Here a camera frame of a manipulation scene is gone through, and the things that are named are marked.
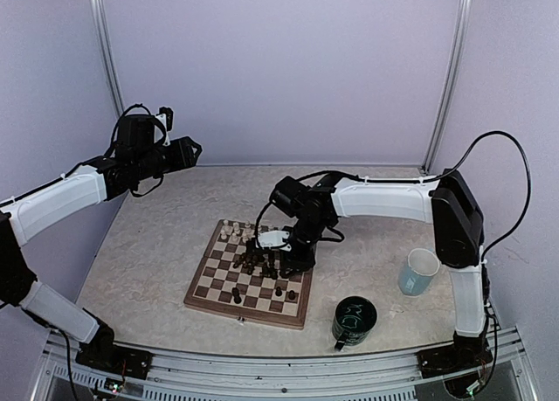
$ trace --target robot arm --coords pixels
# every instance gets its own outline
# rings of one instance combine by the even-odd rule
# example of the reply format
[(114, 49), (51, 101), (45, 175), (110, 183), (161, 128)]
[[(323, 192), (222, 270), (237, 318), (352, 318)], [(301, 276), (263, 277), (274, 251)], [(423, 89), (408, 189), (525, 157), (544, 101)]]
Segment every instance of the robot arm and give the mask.
[(438, 258), (450, 270), (456, 328), (451, 349), (421, 357), (426, 377), (491, 361), (485, 338), (489, 281), (480, 260), (483, 215), (460, 173), (445, 174), (440, 180), (379, 180), (332, 172), (312, 187), (285, 177), (270, 203), (297, 222), (293, 228), (260, 234), (256, 245), (282, 250), (279, 273), (288, 277), (314, 266), (316, 244), (325, 229), (335, 232), (339, 218), (384, 216), (433, 224)]
[(161, 183), (164, 174), (195, 166), (202, 148), (188, 136), (169, 139), (172, 117), (172, 110), (166, 107), (155, 116), (125, 113), (117, 121), (118, 135), (104, 156), (82, 162), (67, 175), (0, 203), (0, 301), (21, 307), (35, 321), (79, 341), (79, 363), (121, 373), (127, 358), (127, 365), (144, 362), (146, 366), (128, 372), (144, 377), (150, 356), (114, 346), (113, 330), (38, 280), (26, 265), (21, 247), (76, 211), (128, 190), (139, 196), (135, 192), (141, 180), (153, 177)]

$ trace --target metal frame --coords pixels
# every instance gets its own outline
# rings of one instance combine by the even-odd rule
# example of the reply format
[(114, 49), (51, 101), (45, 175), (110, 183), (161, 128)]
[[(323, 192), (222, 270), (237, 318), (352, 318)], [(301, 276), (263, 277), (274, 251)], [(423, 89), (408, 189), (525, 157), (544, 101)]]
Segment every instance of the metal frame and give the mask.
[(472, 0), (460, 0), (458, 19), (456, 21), (456, 29), (454, 32), (454, 40), (452, 41), (451, 58), (446, 72), (445, 86), (443, 89), (443, 96), (438, 105), (437, 120), (435, 121), (435, 128), (431, 136), (431, 142), (427, 149), (427, 154), (423, 162), (422, 170), (429, 173), (437, 156), (438, 148), (440, 146), (445, 124), (448, 117), (448, 111), (452, 101), (452, 94), (458, 78), (458, 71), (460, 67), (460, 60), (462, 59), (462, 51), (466, 39), (466, 29), (470, 17), (470, 8)]
[[(516, 328), (501, 329), (497, 363), (510, 362), (522, 400), (537, 401), (535, 381), (524, 346)], [(494, 345), (493, 333), (487, 333)], [(247, 357), (197, 354), (154, 349), (134, 344), (154, 354), (146, 381), (127, 378), (122, 395), (138, 400), (239, 401), (353, 401), (370, 399), (414, 400), (415, 387), (467, 373), (423, 379), (417, 352), (424, 348), (402, 349), (372, 355), (325, 357)], [(78, 344), (72, 341), (72, 357)], [(60, 335), (49, 336), (37, 370), (32, 401), (46, 399), (53, 378), (67, 380), (66, 344)], [(107, 378), (98, 370), (72, 363), (77, 385), (90, 389), (103, 386)]]
[(101, 50), (101, 57), (103, 58), (103, 65), (105, 67), (105, 74), (107, 76), (107, 83), (111, 96), (113, 98), (114, 111), (116, 116), (119, 117), (124, 111), (124, 103), (122, 100), (121, 87), (114, 68), (113, 54), (111, 52), (111, 42), (108, 36), (107, 19), (105, 17), (105, 8), (103, 0), (90, 0), (93, 12), (93, 21), (97, 28), (97, 38)]
[[(113, 98), (114, 109), (117, 117), (124, 111), (124, 104), (122, 100), (121, 87), (119, 85), (117, 72), (114, 67), (113, 54), (111, 52), (111, 43), (108, 34), (107, 19), (105, 16), (105, 8), (103, 0), (90, 0), (93, 20), (97, 28), (97, 37), (99, 39), (101, 56), (107, 76), (107, 82)], [(423, 164), (419, 167), (422, 172), (429, 173), (434, 164), (435, 156), (437, 155), (438, 148), (442, 139), (445, 129), (446, 119), (450, 108), (452, 93), (458, 77), (460, 60), (462, 57), (462, 50), (466, 38), (466, 28), (470, 15), (472, 0), (460, 0), (458, 17), (456, 21), (456, 28), (454, 31), (454, 38), (452, 41), (451, 58), (446, 72), (445, 84), (443, 86), (443, 95), (438, 105), (437, 119), (433, 129), (429, 147), (425, 155)]]

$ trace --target mug handle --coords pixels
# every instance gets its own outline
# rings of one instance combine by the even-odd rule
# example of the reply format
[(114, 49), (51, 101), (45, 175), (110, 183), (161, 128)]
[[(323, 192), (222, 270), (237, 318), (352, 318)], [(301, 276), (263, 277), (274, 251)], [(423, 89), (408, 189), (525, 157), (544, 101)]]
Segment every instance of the mug handle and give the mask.
[(346, 344), (346, 341), (348, 340), (348, 332), (344, 331), (342, 333), (342, 335), (340, 335), (340, 338), (338, 338), (338, 341), (335, 342), (335, 346), (334, 349), (337, 351), (340, 351), (343, 349), (343, 346)]

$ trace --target mug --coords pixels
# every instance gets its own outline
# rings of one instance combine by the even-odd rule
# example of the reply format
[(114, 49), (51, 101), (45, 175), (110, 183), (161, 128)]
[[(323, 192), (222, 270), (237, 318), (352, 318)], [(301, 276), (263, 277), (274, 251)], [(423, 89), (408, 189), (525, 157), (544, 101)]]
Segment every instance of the mug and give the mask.
[(398, 286), (406, 296), (419, 296), (429, 287), (439, 268), (440, 261), (431, 251), (411, 250), (398, 276)]
[(335, 309), (332, 334), (336, 339), (335, 349), (341, 350), (345, 344), (355, 346), (369, 334), (376, 324), (376, 309), (370, 301), (361, 296), (349, 296)]

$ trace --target black mug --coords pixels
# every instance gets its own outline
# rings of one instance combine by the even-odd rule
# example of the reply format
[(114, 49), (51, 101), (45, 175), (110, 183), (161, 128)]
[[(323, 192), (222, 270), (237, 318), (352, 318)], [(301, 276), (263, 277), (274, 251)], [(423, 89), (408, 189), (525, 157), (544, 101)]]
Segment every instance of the black mug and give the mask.
[(335, 349), (341, 350), (345, 344), (355, 346), (369, 334), (376, 324), (376, 309), (370, 301), (361, 296), (349, 296), (335, 309), (332, 334), (336, 339)]

